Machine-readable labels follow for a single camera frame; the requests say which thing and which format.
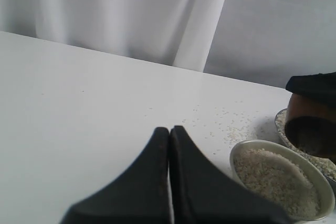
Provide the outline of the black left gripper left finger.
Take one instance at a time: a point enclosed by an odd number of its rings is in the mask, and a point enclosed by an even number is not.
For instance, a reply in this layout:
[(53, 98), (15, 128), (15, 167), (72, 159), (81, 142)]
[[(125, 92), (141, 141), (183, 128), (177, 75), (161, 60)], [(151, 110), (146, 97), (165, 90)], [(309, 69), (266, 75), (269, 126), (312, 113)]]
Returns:
[(170, 223), (169, 136), (157, 127), (136, 160), (105, 188), (72, 205), (61, 223)]

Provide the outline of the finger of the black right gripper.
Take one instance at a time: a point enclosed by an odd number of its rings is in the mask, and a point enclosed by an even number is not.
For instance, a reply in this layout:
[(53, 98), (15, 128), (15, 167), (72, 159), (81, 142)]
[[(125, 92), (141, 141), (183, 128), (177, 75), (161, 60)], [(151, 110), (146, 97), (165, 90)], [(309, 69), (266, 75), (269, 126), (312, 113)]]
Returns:
[(335, 105), (335, 72), (292, 76), (285, 89), (324, 105)]

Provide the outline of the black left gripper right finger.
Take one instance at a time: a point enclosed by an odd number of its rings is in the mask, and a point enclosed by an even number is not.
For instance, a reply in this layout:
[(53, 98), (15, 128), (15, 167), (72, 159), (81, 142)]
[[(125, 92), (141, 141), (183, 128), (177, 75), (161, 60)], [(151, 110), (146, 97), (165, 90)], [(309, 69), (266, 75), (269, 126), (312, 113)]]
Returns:
[(182, 126), (170, 132), (170, 184), (175, 223), (294, 223), (219, 170)]

